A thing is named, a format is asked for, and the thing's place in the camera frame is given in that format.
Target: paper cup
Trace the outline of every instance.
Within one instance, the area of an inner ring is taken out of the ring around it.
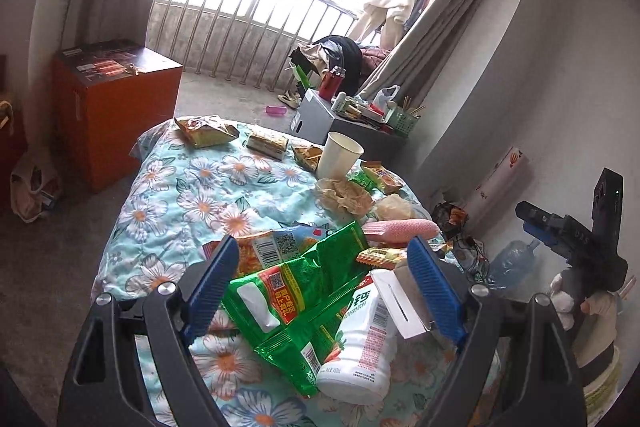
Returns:
[[[330,132],[320,156],[316,176],[319,180],[339,180],[364,153],[362,145],[339,132]]]

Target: orange cabinet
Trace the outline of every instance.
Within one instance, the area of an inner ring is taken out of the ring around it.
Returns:
[[[56,126],[98,191],[135,171],[138,136],[173,118],[182,66],[127,40],[60,51],[53,59]]]

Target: green basket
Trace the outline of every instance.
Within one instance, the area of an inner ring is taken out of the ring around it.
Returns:
[[[414,115],[396,107],[393,113],[391,113],[389,119],[386,121],[386,124],[396,131],[397,134],[406,138],[415,127],[417,121],[418,119],[415,118]]]

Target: slipper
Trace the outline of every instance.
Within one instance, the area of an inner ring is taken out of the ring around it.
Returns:
[[[282,103],[287,104],[292,109],[297,109],[300,107],[301,100],[300,95],[297,92],[294,93],[293,96],[291,96],[291,93],[289,91],[286,91],[284,94],[278,95],[278,100],[280,100]]]

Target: bed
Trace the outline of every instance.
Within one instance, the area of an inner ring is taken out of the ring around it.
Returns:
[[[238,128],[238,139],[199,150],[185,144],[172,120],[140,137],[132,155],[142,166],[104,249],[92,299],[104,291],[130,299],[162,282],[177,282],[187,266],[204,260],[202,245],[225,233],[247,235],[296,223],[328,229],[344,224],[316,203],[316,179],[295,163],[290,147],[283,161],[260,155],[245,147],[254,126],[229,123]],[[429,216],[409,188],[400,195],[419,216]],[[377,190],[372,196],[383,197]],[[137,337],[136,346],[156,416],[175,425],[146,337]],[[417,342],[399,339],[390,392],[382,402],[362,407],[320,393],[301,397],[252,351],[223,309],[190,349],[232,427],[414,427],[450,361],[430,335]]]

